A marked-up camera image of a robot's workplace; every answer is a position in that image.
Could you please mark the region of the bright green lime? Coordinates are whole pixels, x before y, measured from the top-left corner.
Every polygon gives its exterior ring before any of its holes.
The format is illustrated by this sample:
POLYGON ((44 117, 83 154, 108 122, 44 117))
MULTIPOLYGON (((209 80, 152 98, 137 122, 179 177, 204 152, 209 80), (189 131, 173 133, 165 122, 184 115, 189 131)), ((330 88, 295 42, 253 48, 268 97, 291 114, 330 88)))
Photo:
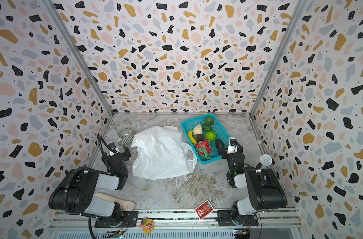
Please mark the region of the bright green lime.
POLYGON ((205 133, 205 138, 206 138, 206 140, 208 140, 209 142, 213 142, 213 141, 215 141, 215 140, 216 140, 216 133, 215 133, 214 131, 212 131, 212 130, 207 131, 207 132, 205 133))

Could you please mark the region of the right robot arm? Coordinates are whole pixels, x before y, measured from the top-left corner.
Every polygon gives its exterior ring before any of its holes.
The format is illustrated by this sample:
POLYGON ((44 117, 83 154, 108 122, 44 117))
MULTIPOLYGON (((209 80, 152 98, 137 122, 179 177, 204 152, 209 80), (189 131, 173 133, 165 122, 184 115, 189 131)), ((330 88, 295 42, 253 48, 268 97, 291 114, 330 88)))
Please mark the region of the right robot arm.
POLYGON ((273 170, 269 168, 273 163, 270 155, 261 155, 259 163, 252 167, 246 165, 243 146, 237 142, 236 138, 231 137, 227 147, 222 140, 217 139, 215 146, 218 154, 227 160, 226 178, 229 186, 248 191, 247 197, 233 203, 226 216, 218 217, 221 223, 252 226, 252 216, 256 213, 287 206, 284 190, 273 170))

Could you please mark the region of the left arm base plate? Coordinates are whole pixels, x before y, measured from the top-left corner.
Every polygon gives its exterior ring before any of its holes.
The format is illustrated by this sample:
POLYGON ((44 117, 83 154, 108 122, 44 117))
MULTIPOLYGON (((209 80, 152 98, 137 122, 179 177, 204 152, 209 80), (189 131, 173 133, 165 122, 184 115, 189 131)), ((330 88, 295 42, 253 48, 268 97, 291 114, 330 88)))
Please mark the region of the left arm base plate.
POLYGON ((134 228, 138 222, 138 211, 123 211, 111 217, 101 217, 94 224, 95 228, 134 228))

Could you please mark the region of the red dragon fruit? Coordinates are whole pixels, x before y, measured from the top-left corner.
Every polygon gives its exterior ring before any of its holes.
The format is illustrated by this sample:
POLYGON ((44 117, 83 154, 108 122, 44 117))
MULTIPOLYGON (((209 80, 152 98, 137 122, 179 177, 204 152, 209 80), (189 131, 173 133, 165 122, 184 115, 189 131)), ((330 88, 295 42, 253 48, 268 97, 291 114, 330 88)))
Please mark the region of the red dragon fruit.
POLYGON ((202 160, 210 160, 211 149, 208 140, 199 141, 195 144, 195 150, 202 160))

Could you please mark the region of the dark brown fruit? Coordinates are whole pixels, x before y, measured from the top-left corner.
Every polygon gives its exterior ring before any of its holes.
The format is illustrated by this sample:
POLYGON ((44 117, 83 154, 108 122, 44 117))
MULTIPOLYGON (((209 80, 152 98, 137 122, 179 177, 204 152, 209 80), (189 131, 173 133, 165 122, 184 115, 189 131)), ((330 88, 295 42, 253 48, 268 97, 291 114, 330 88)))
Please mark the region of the dark brown fruit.
POLYGON ((204 141, 204 135, 203 135, 203 134, 198 134, 198 135, 196 136, 196 141, 197 141, 197 142, 204 141))

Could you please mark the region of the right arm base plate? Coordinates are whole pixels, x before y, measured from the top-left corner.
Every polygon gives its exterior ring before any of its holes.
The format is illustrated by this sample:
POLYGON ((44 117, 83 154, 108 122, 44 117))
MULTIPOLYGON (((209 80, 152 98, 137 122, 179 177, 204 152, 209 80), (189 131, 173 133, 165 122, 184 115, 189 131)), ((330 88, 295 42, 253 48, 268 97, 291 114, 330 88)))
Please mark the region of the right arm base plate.
POLYGON ((239 215, 231 210, 218 210, 216 221, 220 227, 256 227, 259 226, 257 216, 239 215))

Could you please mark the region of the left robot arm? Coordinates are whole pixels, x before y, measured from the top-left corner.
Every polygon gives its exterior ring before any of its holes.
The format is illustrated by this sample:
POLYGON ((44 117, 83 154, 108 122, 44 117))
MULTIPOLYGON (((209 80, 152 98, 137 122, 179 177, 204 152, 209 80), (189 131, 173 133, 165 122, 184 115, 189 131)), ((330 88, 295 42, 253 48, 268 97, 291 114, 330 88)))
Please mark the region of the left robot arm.
POLYGON ((127 178, 126 161, 131 157, 128 147, 124 152, 111 152, 105 161, 109 172, 89 167, 72 169, 49 198, 49 208, 68 215, 95 219, 96 228, 135 226, 135 204, 102 193, 102 190, 122 190, 127 178))

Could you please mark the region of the cream cauliflower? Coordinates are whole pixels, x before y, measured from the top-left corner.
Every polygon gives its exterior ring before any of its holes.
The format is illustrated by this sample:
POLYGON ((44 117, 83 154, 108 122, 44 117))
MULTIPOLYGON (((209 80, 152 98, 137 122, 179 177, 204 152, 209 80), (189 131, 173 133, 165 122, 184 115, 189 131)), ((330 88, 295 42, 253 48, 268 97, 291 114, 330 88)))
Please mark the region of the cream cauliflower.
POLYGON ((193 129, 193 134, 194 135, 199 135, 199 134, 203 134, 203 130, 202 130, 202 125, 198 124, 194 127, 193 129))

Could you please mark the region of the small green vegetable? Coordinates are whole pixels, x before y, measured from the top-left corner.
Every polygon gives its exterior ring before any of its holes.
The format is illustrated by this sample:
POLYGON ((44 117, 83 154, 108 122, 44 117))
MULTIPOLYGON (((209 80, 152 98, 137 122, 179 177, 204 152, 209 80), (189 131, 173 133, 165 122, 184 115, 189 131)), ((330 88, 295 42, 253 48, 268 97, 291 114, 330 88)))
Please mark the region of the small green vegetable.
POLYGON ((204 123, 204 124, 202 125, 202 130, 203 130, 203 131, 205 131, 205 132, 207 132, 207 131, 213 131, 213 129, 212 129, 212 125, 207 124, 207 123, 204 123))

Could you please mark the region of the dark green avocado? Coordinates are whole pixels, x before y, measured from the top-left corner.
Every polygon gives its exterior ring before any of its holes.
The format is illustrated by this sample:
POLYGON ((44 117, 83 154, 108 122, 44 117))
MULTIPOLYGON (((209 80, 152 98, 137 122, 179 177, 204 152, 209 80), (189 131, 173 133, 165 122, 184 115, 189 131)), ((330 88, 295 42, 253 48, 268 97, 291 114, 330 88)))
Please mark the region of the dark green avocado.
POLYGON ((214 125, 215 119, 212 116, 207 116, 204 118, 204 122, 208 125, 214 125))

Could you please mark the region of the white plastic bag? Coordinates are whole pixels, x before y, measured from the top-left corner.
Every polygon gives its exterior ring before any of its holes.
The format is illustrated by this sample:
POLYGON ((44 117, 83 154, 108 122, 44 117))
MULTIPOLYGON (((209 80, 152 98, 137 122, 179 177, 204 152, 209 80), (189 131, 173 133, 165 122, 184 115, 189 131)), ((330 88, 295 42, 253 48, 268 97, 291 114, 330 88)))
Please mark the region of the white plastic bag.
POLYGON ((184 134, 175 126, 154 126, 134 135, 131 146, 138 155, 132 165, 136 177, 148 180, 169 179, 192 173, 197 157, 184 134))

